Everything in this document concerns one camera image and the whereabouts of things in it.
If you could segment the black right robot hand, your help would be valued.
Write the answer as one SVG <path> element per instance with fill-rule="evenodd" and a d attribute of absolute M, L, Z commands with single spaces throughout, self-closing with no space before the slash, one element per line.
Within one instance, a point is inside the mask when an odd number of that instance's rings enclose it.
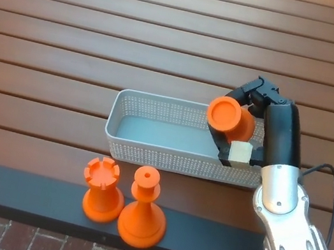
<path fill-rule="evenodd" d="M 298 108 L 264 77 L 211 101 L 207 122 L 224 166 L 301 165 Z"/>

